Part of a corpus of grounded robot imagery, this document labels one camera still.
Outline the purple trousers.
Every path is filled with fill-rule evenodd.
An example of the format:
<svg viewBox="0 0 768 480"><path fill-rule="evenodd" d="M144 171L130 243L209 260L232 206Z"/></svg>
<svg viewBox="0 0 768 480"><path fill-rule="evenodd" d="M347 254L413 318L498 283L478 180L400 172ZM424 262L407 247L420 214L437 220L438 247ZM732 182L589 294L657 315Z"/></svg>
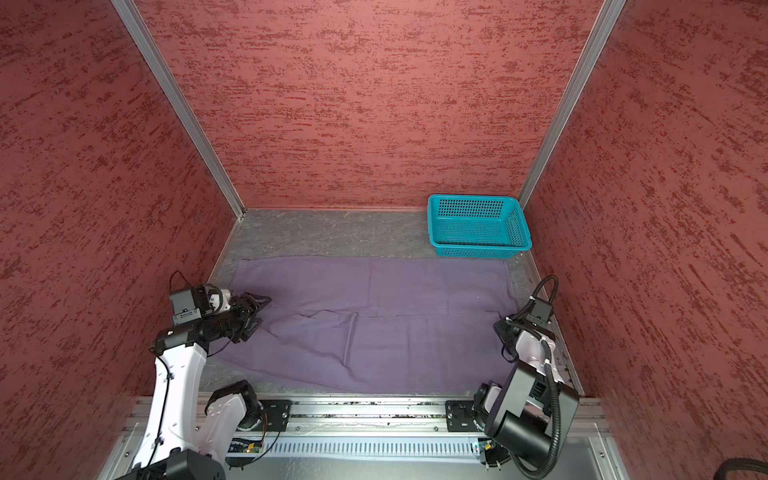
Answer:
<svg viewBox="0 0 768 480"><path fill-rule="evenodd" d="M244 260L231 286L270 298L215 359L256 378L360 394L453 394L510 370L493 326L515 312L508 267L456 258Z"/></svg>

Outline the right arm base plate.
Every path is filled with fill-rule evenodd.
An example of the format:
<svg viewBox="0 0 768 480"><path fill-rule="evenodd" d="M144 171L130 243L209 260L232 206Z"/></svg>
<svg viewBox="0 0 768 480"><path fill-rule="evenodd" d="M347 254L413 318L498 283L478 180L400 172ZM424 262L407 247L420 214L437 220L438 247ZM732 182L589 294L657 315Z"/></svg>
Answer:
<svg viewBox="0 0 768 480"><path fill-rule="evenodd" d="M449 400L445 402L446 428L450 433L481 432L484 419L481 412L470 400Z"/></svg>

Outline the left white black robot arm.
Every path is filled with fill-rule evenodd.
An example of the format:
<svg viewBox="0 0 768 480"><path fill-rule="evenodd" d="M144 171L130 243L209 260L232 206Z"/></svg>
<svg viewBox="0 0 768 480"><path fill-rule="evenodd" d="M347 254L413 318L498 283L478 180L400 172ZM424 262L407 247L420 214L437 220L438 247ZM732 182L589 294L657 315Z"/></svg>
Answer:
<svg viewBox="0 0 768 480"><path fill-rule="evenodd" d="M196 423L200 381L213 342L237 344L259 328L268 296L207 283L173 291L172 325L150 348L156 377L150 414L128 479L223 479L226 455L240 429L265 428L253 387L238 381L216 390Z"/></svg>

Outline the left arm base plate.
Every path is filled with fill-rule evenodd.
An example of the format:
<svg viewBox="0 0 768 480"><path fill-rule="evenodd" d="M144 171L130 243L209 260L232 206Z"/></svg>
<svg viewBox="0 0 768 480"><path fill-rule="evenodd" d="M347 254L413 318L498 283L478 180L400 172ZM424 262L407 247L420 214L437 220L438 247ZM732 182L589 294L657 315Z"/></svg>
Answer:
<svg viewBox="0 0 768 480"><path fill-rule="evenodd" d="M261 417L255 425L256 431L285 432L291 418L293 402L288 399L260 400Z"/></svg>

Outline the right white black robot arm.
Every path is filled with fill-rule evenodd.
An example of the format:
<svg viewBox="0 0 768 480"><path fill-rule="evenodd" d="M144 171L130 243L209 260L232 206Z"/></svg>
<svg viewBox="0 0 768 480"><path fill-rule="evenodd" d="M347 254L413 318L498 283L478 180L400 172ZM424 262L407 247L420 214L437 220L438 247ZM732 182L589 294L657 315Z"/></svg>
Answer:
<svg viewBox="0 0 768 480"><path fill-rule="evenodd" d="M481 464L512 462L528 479L553 470L579 406L579 394L558 372L555 336L535 324L508 317L494 330L512 370L504 383L485 383L473 403Z"/></svg>

